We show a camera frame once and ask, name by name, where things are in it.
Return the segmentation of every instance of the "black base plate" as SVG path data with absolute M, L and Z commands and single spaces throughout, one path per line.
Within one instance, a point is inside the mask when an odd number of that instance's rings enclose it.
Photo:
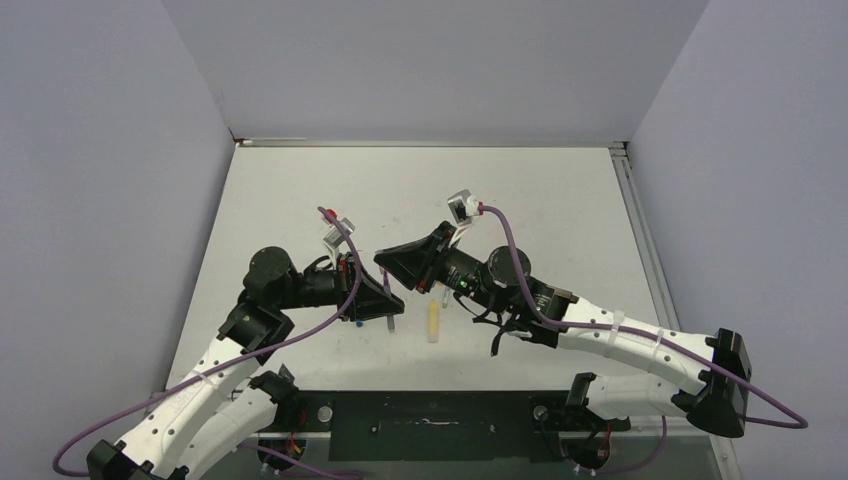
M 566 409 L 568 391 L 521 392 L 328 392 L 301 391 L 296 408 L 265 432 L 332 432 L 331 461 L 491 460 L 524 457 L 559 461 L 542 439 L 533 409 L 549 410 L 545 430 L 606 430 L 585 408 Z M 318 409 L 333 409 L 330 422 Z M 299 425 L 300 412 L 306 423 Z M 629 420 L 610 422 L 613 431 L 630 429 Z

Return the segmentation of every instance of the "white tabletop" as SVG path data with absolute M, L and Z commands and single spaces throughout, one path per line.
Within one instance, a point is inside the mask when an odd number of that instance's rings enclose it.
M 645 273 L 604 148 L 289 147 L 238 148 L 169 376 L 177 383 L 205 350 L 235 305 L 250 257 L 284 248 L 303 269 L 324 254 L 321 205 L 348 217 L 365 267 L 375 277 L 374 251 L 428 235 L 451 218 L 445 199 L 470 189 L 502 209 L 532 275 L 591 302 L 657 324 Z M 505 244 L 494 216 L 468 232 L 461 248 L 480 260 Z M 397 282 L 406 303 L 395 333 L 384 319 L 357 328 L 337 322 L 277 352 L 301 389 L 531 390 L 567 389 L 574 374 L 627 374 L 609 360 L 504 337 L 489 347 L 495 327 L 473 325 L 451 299 L 441 310 L 439 342 L 427 343 L 427 306 L 441 301 Z M 472 309 L 482 310 L 476 305 Z M 301 333 L 334 307 L 285 312 Z

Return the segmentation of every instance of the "yellow object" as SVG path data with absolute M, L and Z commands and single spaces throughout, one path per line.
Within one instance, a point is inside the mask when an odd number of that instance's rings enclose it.
M 427 341 L 439 342 L 439 304 L 436 300 L 430 300 L 430 316 L 427 323 Z

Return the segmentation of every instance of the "gray wall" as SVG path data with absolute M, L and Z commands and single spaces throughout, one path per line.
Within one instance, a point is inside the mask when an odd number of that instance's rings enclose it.
M 164 0 L 236 135 L 630 138 L 707 0 Z
M 749 479 L 848 478 L 846 25 L 841 0 L 713 0 L 630 145 L 681 324 L 743 333 L 810 420 L 749 426 Z
M 0 1 L 0 476 L 162 387 L 232 148 L 158 1 Z

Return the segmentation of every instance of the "purple wire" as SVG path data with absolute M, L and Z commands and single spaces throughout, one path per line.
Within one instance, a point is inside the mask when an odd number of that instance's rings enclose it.
M 664 416 L 662 417 L 662 422 L 663 422 L 663 435 L 662 435 L 662 437 L 660 437 L 660 443 L 657 444 L 657 448 L 655 448 L 654 451 L 651 452 L 651 454 L 648 455 L 641 462 L 639 462 L 635 465 L 628 465 L 626 467 L 617 467 L 617 468 L 610 468 L 610 469 L 604 469 L 604 470 L 593 470 L 591 468 L 586 468 L 586 467 L 580 465 L 580 471 L 588 472 L 588 473 L 592 473 L 594 471 L 595 474 L 597 474 L 597 475 L 614 475 L 616 473 L 635 472 L 636 470 L 639 470 L 640 468 L 647 467 L 651 462 L 653 462 L 654 460 L 657 459 L 657 457 L 660 456 L 660 454 L 663 452 L 663 450 L 665 450 L 666 441 L 668 440 L 668 422 L 666 421 Z
M 285 476 L 288 476 L 288 477 L 301 477 L 301 478 L 304 478 L 304 477 L 306 477 L 306 478 L 308 478 L 308 477 L 326 477 L 326 478 L 333 478 L 335 480 L 351 480 L 351 479 L 362 480 L 362 479 L 365 478 L 365 472 L 362 472 L 360 470 L 337 470 L 337 471 L 334 471 L 334 472 L 327 472 L 327 471 L 321 470 L 319 468 L 315 468 L 311 465 L 307 465 L 307 464 L 300 462 L 298 460 L 295 460 L 295 459 L 293 459 L 293 458 L 291 458 L 287 455 L 284 455 L 283 453 L 280 453 L 276 450 L 272 450 L 270 448 L 265 448 L 265 447 L 262 447 L 262 446 L 259 446 L 259 445 L 253 445 L 253 444 L 250 444 L 250 443 L 242 442 L 242 443 L 239 444 L 239 448 L 248 448 L 250 450 L 258 450 L 262 453 L 267 453 L 268 455 L 275 456 L 275 457 L 277 457 L 281 460 L 284 460 L 286 462 L 291 463 L 292 465 L 294 465 L 296 467 L 300 467 L 304 470 L 309 470 L 309 472 L 311 472 L 311 473 L 289 472 L 289 471 L 286 471 L 286 470 L 280 472 L 280 475 L 285 475 Z
M 512 236 L 512 229 L 509 226 L 509 222 L 506 220 L 506 216 L 504 216 L 503 212 L 501 212 L 497 208 L 490 207 L 488 205 L 481 206 L 480 211 L 481 212 L 491 212 L 496 217 L 498 217 L 498 219 L 501 221 L 501 225 L 503 226 L 504 233 L 506 234 L 506 242 L 509 245 L 509 253 L 510 253 L 510 256 L 512 257 L 513 267 L 515 268 L 515 271 L 520 272 L 521 271 L 521 260 L 518 257 L 518 249 L 515 246 L 515 238 Z M 552 326 L 552 327 L 554 327 L 558 330 L 561 329 L 561 328 L 586 328 L 586 329 L 591 329 L 591 330 L 612 330 L 612 325 L 604 325 L 604 324 L 600 324 L 600 323 L 561 322 L 561 321 L 550 319 L 550 318 L 546 317 L 545 315 L 543 315 L 542 312 L 540 312 L 536 308 L 536 301 L 533 300 L 533 294 L 530 292 L 530 287 L 527 285 L 527 279 L 525 278 L 524 275 L 518 275 L 518 283 L 521 286 L 521 293 L 524 294 L 524 300 L 527 302 L 527 305 L 530 306 L 530 311 L 533 312 L 533 314 L 536 315 L 536 318 L 538 318 L 541 322 L 543 322 L 547 325 L 550 325 L 550 326 Z M 618 331 L 622 332 L 622 333 L 629 333 L 631 335 L 636 335 L 636 336 L 639 336 L 639 337 L 644 337 L 644 338 L 650 339 L 654 342 L 657 341 L 656 335 L 654 335 L 652 333 L 648 333 L 648 332 L 643 332 L 642 330 L 639 330 L 637 328 L 620 326 L 620 327 L 618 327 Z M 772 427 L 792 428 L 792 429 L 803 429 L 803 428 L 807 428 L 810 425 L 810 423 L 804 417 L 795 413 L 794 411 L 792 411 L 786 405 L 778 402 L 771 395 L 760 390 L 759 388 L 755 387 L 754 385 L 751 385 L 751 383 L 749 381 L 745 380 L 744 378 L 739 377 L 738 375 L 727 370 L 726 368 L 724 368 L 720 365 L 716 365 L 715 363 L 713 363 L 713 362 L 711 362 L 711 361 L 709 361 L 705 358 L 701 358 L 698 354 L 696 354 L 696 353 L 694 353 L 690 350 L 687 350 L 686 348 L 683 348 L 680 345 L 677 345 L 676 343 L 671 342 L 671 341 L 669 341 L 665 338 L 661 338 L 660 343 L 662 345 L 674 350 L 675 352 L 680 353 L 681 355 L 685 355 L 685 356 L 691 358 L 692 360 L 695 360 L 696 362 L 698 362 L 698 363 L 700 363 L 700 364 L 702 364 L 706 367 L 709 367 L 712 371 L 718 372 L 721 375 L 724 375 L 725 377 L 727 377 L 728 379 L 732 380 L 737 385 L 739 385 L 739 387 L 741 387 L 745 390 L 748 390 L 749 392 L 752 392 L 754 395 L 765 400 L 766 403 L 768 403 L 769 405 L 773 406 L 774 408 L 780 410 L 786 416 L 795 420 L 796 423 L 781 422 L 781 421 L 778 421 L 778 420 L 771 420 L 771 419 L 766 419 L 766 418 L 744 417 L 744 420 L 746 422 L 759 423 L 761 425 L 769 425 L 769 426 L 772 426 Z
M 354 279 L 354 282 L 353 282 L 353 287 L 350 289 L 350 294 L 348 295 L 347 300 L 345 300 L 345 302 L 342 304 L 342 306 L 339 307 L 339 309 L 336 311 L 336 313 L 331 315 L 330 318 L 328 318 L 327 320 L 324 321 L 324 323 L 321 323 L 320 325 L 313 328 L 312 330 L 306 331 L 306 332 L 304 332 L 304 333 L 302 333 L 302 334 L 300 334 L 296 337 L 289 338 L 288 340 L 285 340 L 283 342 L 280 342 L 280 343 L 277 343 L 277 344 L 274 344 L 274 345 L 269 345 L 265 348 L 260 348 L 259 350 L 248 353 L 246 355 L 242 355 L 241 357 L 237 357 L 237 358 L 234 358 L 232 360 L 228 360 L 228 361 L 226 361 L 226 362 L 224 362 L 224 363 L 222 363 L 222 364 L 220 364 L 216 367 L 210 368 L 209 370 L 206 370 L 205 372 L 203 372 L 202 375 L 204 377 L 210 377 L 210 376 L 212 376 L 212 375 L 214 375 L 214 374 L 216 374 L 216 373 L 218 373 L 222 370 L 225 370 L 227 368 L 232 367 L 233 365 L 244 362 L 245 360 L 250 360 L 251 358 L 255 358 L 255 357 L 258 357 L 260 355 L 264 355 L 266 353 L 274 352 L 274 351 L 279 350 L 283 347 L 287 347 L 287 346 L 289 346 L 293 343 L 296 343 L 296 342 L 299 342 L 303 339 L 309 338 L 312 335 L 315 335 L 316 333 L 320 332 L 321 330 L 327 328 L 331 323 L 338 320 L 339 317 L 341 317 L 342 314 L 353 303 L 353 299 L 356 296 L 356 292 L 359 290 L 359 285 L 362 283 L 362 261 L 359 259 L 359 252 L 356 251 L 356 247 L 354 247 L 353 240 L 351 240 L 350 234 L 348 234 L 347 229 L 345 229 L 342 226 L 342 224 L 339 223 L 339 221 L 336 219 L 336 217 L 331 215 L 327 210 L 325 210 L 322 207 L 318 207 L 318 211 L 321 212 L 321 214 L 324 215 L 324 218 L 326 218 L 330 223 L 332 223 L 334 227 L 336 227 L 336 229 L 339 231 L 339 233 L 341 233 L 342 237 L 345 240 L 345 243 L 347 243 L 348 248 L 350 249 L 351 253 L 353 254 L 354 259 L 356 259 L 356 264 L 354 265 L 354 270 L 356 272 L 356 276 L 355 276 L 355 279 Z M 70 450 L 71 447 L 76 445 L 83 438 L 91 435 L 92 433 L 96 432 L 97 430 L 100 430 L 101 428 L 105 427 L 106 425 L 109 425 L 110 423 L 114 423 L 114 422 L 116 422 L 116 421 L 118 421 L 118 420 L 120 420 L 120 419 L 122 419 L 122 418 L 124 418 L 128 415 L 131 415 L 131 414 L 138 412 L 138 411 L 141 411 L 141 410 L 143 410 L 143 409 L 145 409 L 145 408 L 147 408 L 151 405 L 159 403 L 162 400 L 170 397 L 171 395 L 184 390 L 186 387 L 189 387 L 190 385 L 197 383 L 198 381 L 200 381 L 200 379 L 201 379 L 200 375 L 198 375 L 196 377 L 189 378 L 188 380 L 185 380 L 182 383 L 180 383 L 180 384 L 178 384 L 178 385 L 176 385 L 176 386 L 174 386 L 174 387 L 172 387 L 168 390 L 165 390 L 162 393 L 162 395 L 159 395 L 158 397 L 151 398 L 149 400 L 145 400 L 144 402 L 141 402 L 138 405 L 135 405 L 133 407 L 129 407 L 126 410 L 122 410 L 122 411 L 112 415 L 111 417 L 103 419 L 103 420 L 95 423 L 94 425 L 86 428 L 85 430 L 81 431 L 80 433 L 76 434 L 73 438 L 71 438 L 70 440 L 65 442 L 65 444 L 62 445 L 59 448 L 59 451 L 56 452 L 56 455 L 53 457 L 53 471 L 58 473 L 59 475 L 64 475 L 66 477 L 80 477 L 80 478 L 81 477 L 88 477 L 88 472 L 81 471 L 81 470 L 67 470 L 64 467 L 62 467 L 61 465 L 59 465 L 59 462 L 62 460 L 62 457 L 65 455 L 65 453 L 67 453 L 68 450 Z

